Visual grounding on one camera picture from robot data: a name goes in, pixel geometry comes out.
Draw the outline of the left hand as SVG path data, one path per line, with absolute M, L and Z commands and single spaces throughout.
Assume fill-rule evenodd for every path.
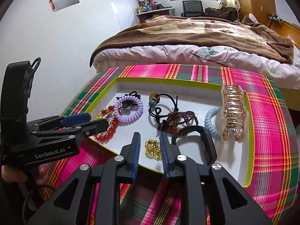
M 5 165 L 1 168 L 1 177 L 2 179 L 7 183 L 12 182 L 25 182 L 27 181 L 27 174 L 29 174 L 30 177 L 33 177 L 35 180 L 35 183 L 37 185 L 40 184 L 46 184 L 48 179 L 48 171 L 49 171 L 49 164 L 42 164 L 38 167 L 34 167 L 30 171 L 26 171 L 25 173 L 21 170 Z

